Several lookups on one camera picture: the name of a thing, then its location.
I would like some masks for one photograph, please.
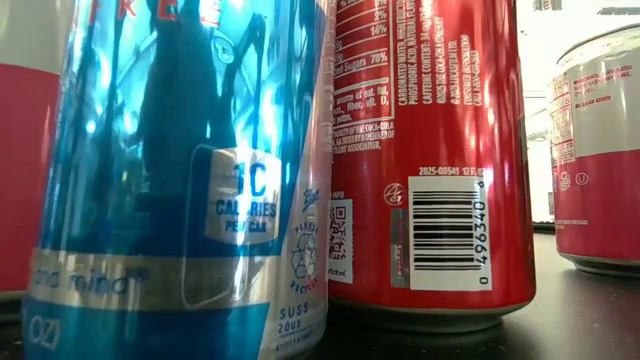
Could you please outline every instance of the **dark table surface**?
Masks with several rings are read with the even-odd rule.
[[[418,335],[330,316],[311,359],[640,360],[640,281],[574,270],[554,237],[536,235],[538,293],[500,326]],[[20,330],[0,327],[0,359],[21,359]]]

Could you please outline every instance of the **blue metallic label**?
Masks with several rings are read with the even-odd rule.
[[[327,309],[334,1],[75,4],[26,359],[308,349]]]

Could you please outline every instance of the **red can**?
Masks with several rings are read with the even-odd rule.
[[[638,71],[640,24],[574,46],[551,84],[558,251],[581,270],[640,276]]]
[[[26,290],[39,235],[57,74],[72,15],[72,4],[63,3],[0,2],[0,302]]]
[[[469,331],[533,299],[513,4],[338,1],[329,274],[350,314]]]

